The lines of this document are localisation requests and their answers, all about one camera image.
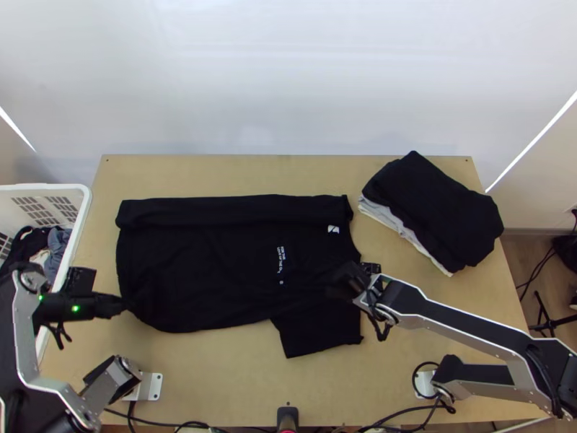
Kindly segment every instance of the tabletop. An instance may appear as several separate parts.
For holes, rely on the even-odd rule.
[[[396,232],[360,214],[356,201],[386,156],[151,156],[105,155],[92,186],[92,206],[73,266],[97,269],[96,292],[119,294],[114,220],[123,199],[154,197],[346,194],[354,210],[351,235],[363,261],[420,287],[429,299],[497,320],[524,331],[501,242],[474,268],[442,274]],[[470,157],[430,157],[447,175],[481,191]],[[125,312],[112,320],[69,323],[73,343],[59,351],[50,341],[41,370],[46,377],[82,388],[82,377],[111,354],[132,359],[143,371],[164,375],[158,401],[138,402],[135,415],[152,421],[190,419],[220,427],[272,426],[276,409],[299,408],[301,425],[360,426],[401,409],[425,404],[415,398],[410,376],[423,361],[456,354],[466,363],[498,360],[426,330],[393,328],[378,342],[363,315],[360,345],[339,346],[286,359],[269,320],[214,331],[171,334],[157,331]],[[113,408],[126,412],[127,403]],[[542,417],[528,403],[471,397],[457,413],[437,411],[434,423],[499,421]],[[424,411],[401,416],[420,424]],[[105,424],[125,420],[104,413]]]

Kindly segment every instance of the black cable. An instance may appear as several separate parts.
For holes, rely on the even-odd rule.
[[[573,229],[571,229],[568,236],[574,235],[575,230],[577,229],[577,209],[572,209],[571,213],[575,217],[575,224],[573,224]],[[522,287],[525,287],[525,289],[523,290],[523,293],[521,294],[521,296],[519,298],[519,301],[522,301],[523,298],[525,298],[525,294],[527,294],[527,291],[529,290],[529,285],[535,279],[537,279],[537,277],[539,276],[539,274],[541,273],[541,271],[545,267],[545,264],[551,259],[551,257],[553,257],[556,254],[557,253],[554,251],[553,247],[549,248],[549,250],[545,253],[545,256],[541,259],[541,261],[533,268],[533,271],[531,272],[531,276],[529,277],[529,279],[527,281],[525,281],[523,284],[515,286],[516,289],[520,289]]]
[[[561,411],[561,402],[559,399],[559,394],[557,394],[557,390],[553,385],[553,381],[551,376],[549,376],[549,372],[547,371],[546,366],[543,364],[543,361],[534,353],[530,348],[525,351],[525,355],[527,358],[533,363],[533,365],[537,368],[539,375],[543,379],[545,383],[545,387],[547,387],[547,393],[551,397],[551,412],[553,415],[558,417],[559,419],[563,418],[563,412]]]
[[[108,412],[109,414],[116,415],[116,416],[119,416],[119,417],[124,418],[124,419],[128,419],[128,417],[129,417],[128,414],[123,414],[122,412],[117,412],[117,411],[114,411],[112,409],[105,408],[105,411]],[[182,426],[182,424],[173,424],[173,423],[168,423],[168,422],[156,422],[156,421],[149,421],[147,419],[136,418],[135,416],[132,416],[132,413],[130,414],[130,420],[141,422],[142,424],[148,424],[149,426],[157,426],[157,427],[181,427]],[[208,424],[203,423],[201,421],[187,421],[184,424],[189,424],[188,425],[189,427],[198,427],[199,429],[210,428],[210,426]]]
[[[521,294],[519,301],[522,301],[523,298],[525,298],[527,291],[529,291],[529,285],[537,279],[537,277],[539,276],[539,274],[541,273],[541,271],[543,270],[543,268],[545,267],[545,265],[547,264],[549,259],[551,259],[551,257],[553,257],[554,255],[557,254],[555,251],[551,252],[552,249],[553,249],[553,247],[551,247],[549,249],[549,251],[547,251],[547,254],[545,254],[545,257],[537,264],[537,266],[535,266],[535,268],[533,269],[533,272],[531,272],[531,276],[529,277],[529,280],[527,280],[526,283],[523,283],[523,284],[517,286],[517,289],[525,286],[525,289],[523,290],[523,293]]]
[[[128,429],[131,431],[131,433],[136,433],[132,425],[132,413],[134,412],[134,406],[136,406],[136,401],[131,401],[130,404],[128,404],[128,413],[126,415],[126,423],[128,424]]]
[[[433,362],[433,361],[425,361],[425,362],[421,362],[414,370],[413,370],[413,376],[411,377],[411,383],[413,384],[413,390],[415,390],[415,393],[421,397],[421,398],[425,398],[426,400],[433,400],[434,398],[437,398],[440,393],[436,392],[433,395],[423,395],[420,393],[420,391],[417,389],[417,384],[415,383],[415,379],[417,378],[417,375],[419,373],[419,370],[421,368],[423,368],[426,365],[434,365],[435,367],[439,368],[439,364],[437,362]]]
[[[437,397],[435,400],[435,403],[433,405],[429,405],[429,406],[415,406],[413,408],[407,408],[407,409],[403,409],[402,411],[398,411],[395,412],[392,415],[386,416],[383,419],[378,420],[377,422],[375,422],[374,424],[370,425],[370,426],[366,426],[366,427],[361,427],[358,430],[358,433],[364,433],[367,430],[370,429],[385,429],[387,431],[390,432],[396,432],[396,433],[413,433],[416,432],[418,430],[422,430],[427,424],[428,422],[431,420],[431,417],[433,416],[435,410],[441,407],[443,409],[445,409],[447,412],[449,412],[450,414],[454,414],[457,411],[455,410],[455,408],[452,408],[451,406],[448,406],[444,401],[441,400],[441,397]],[[397,416],[403,415],[403,414],[407,414],[409,412],[414,412],[414,411],[424,411],[426,409],[430,409],[431,411],[429,412],[427,418],[425,419],[425,421],[419,425],[418,427],[415,427],[413,429],[398,429],[396,427],[386,427],[383,426],[383,424],[393,418],[396,418]]]
[[[175,430],[175,433],[179,432],[180,429],[184,429],[185,427],[199,427],[198,426],[198,421],[186,421],[183,422],[181,425],[178,426],[178,428]],[[212,429],[215,430],[217,432],[222,432],[222,433],[228,433],[226,430],[224,429],[220,429],[218,427],[209,427],[208,425],[206,425],[206,427],[200,427],[200,428],[206,428],[206,429]]]

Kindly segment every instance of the white laundry basket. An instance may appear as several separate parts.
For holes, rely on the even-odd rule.
[[[14,236],[24,226],[59,225],[63,228],[72,228],[52,289],[53,292],[60,290],[74,258],[91,200],[90,189],[84,185],[50,183],[0,185],[0,265],[8,256]],[[48,330],[42,327],[36,338],[38,358],[42,357],[47,341]]]

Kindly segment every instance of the white backdrop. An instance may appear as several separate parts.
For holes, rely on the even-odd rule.
[[[62,182],[102,153],[472,155],[577,89],[577,2],[0,0],[0,106]]]

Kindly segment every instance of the folded black shirt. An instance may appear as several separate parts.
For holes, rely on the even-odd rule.
[[[503,233],[490,196],[467,189],[415,151],[386,164],[363,188],[363,195],[388,206],[452,273],[477,265]]]
[[[360,310],[325,296],[360,254],[346,196],[125,200],[116,266],[120,293],[166,332],[271,319],[288,358],[361,342]]]

